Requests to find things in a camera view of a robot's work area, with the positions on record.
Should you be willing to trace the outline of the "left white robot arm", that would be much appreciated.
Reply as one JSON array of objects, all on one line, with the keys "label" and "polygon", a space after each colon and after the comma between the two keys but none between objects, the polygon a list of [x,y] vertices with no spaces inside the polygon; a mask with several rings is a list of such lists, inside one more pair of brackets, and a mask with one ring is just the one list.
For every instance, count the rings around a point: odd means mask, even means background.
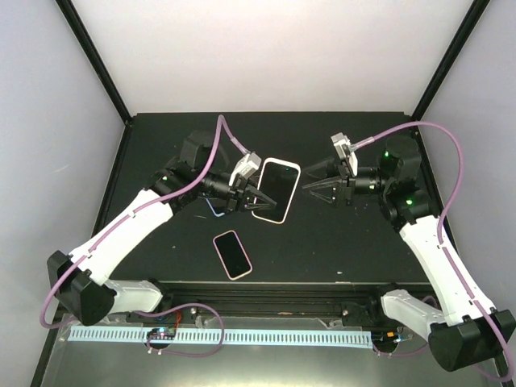
[{"label": "left white robot arm", "polygon": [[147,236],[199,198],[222,202],[225,214],[269,210],[276,203],[251,181],[261,159],[243,152],[231,173],[213,173],[219,137],[194,132],[147,186],[107,226],[80,247],[47,260],[50,298],[82,325],[93,326],[109,314],[143,312],[156,322],[167,320],[173,302],[157,281],[113,281],[110,276]]}]

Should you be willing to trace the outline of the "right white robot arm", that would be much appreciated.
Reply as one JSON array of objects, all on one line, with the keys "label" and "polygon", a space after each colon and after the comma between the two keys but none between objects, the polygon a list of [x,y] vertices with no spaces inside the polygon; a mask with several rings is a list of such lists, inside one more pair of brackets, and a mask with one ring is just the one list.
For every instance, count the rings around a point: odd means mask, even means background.
[{"label": "right white robot arm", "polygon": [[422,157],[415,140],[387,139],[378,166],[360,167],[357,145],[342,133],[331,142],[337,156],[310,166],[325,177],[303,186],[310,196],[337,206],[356,195],[375,195],[381,213],[417,257],[439,302],[433,307],[404,289],[390,290],[366,305],[376,325],[396,320],[425,339],[433,357],[452,372],[504,354],[515,318],[498,310],[478,288],[444,232],[438,211],[417,177]]}]

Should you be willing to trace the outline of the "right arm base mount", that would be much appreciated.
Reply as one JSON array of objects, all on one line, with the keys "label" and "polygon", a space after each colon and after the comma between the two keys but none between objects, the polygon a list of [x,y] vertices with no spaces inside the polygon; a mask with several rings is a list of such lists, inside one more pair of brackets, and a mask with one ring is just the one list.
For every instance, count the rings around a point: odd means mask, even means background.
[{"label": "right arm base mount", "polygon": [[346,299],[341,304],[341,318],[348,325],[361,327],[404,327],[405,324],[389,318],[377,296]]}]

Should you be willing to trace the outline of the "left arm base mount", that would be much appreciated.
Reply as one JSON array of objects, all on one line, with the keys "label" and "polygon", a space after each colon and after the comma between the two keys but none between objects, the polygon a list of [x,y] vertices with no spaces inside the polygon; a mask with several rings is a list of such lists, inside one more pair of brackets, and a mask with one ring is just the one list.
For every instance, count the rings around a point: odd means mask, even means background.
[{"label": "left arm base mount", "polygon": [[173,312],[165,313],[169,308],[158,307],[151,312],[136,313],[135,311],[124,312],[123,316],[128,322],[143,322],[143,323],[164,323],[165,325],[173,325],[174,323],[187,323],[192,318],[195,318],[199,310],[198,306],[185,306],[182,308],[176,307]]}]

